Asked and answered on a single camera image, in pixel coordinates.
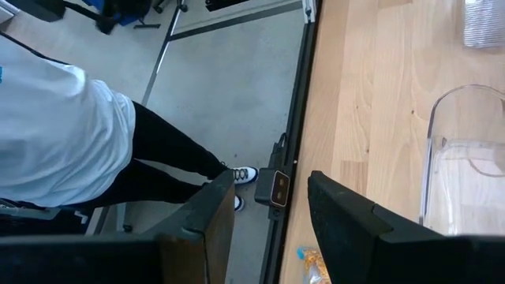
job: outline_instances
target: black leggings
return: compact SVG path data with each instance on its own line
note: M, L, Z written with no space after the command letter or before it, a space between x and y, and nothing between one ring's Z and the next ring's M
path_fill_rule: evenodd
M142 200L180 204L202 188L201 185L179 181L137 159L164 163L209 179L214 179L227 170L211 152L157 114L138 103L133 104L136 126L132 160L104 194L94 200L73 204L72 207L89 209Z

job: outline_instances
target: wooden surface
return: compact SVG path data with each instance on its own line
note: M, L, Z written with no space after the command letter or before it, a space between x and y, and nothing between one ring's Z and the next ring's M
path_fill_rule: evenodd
M462 1L325 0L320 17L281 283L301 283L296 249L317 245L312 170L417 221L433 103L465 84L505 90L505 53L462 45Z

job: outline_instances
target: clear plastic container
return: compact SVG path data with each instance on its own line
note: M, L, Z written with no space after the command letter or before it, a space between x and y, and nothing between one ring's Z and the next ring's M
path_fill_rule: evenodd
M443 95L428 128L420 224L446 235L505 234L505 95Z

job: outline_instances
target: shoe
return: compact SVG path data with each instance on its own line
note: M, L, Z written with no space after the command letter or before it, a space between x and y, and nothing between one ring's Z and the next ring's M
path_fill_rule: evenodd
M259 171L251 166L233 168L235 185L247 185L258 179Z
M235 196L235 212L242 211L245 207L245 201L242 197Z

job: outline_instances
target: plastic bag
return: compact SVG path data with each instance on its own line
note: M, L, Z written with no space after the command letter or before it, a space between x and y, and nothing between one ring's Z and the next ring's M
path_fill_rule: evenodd
M299 248L297 254L305 262L304 284L331 284L330 275L319 250Z

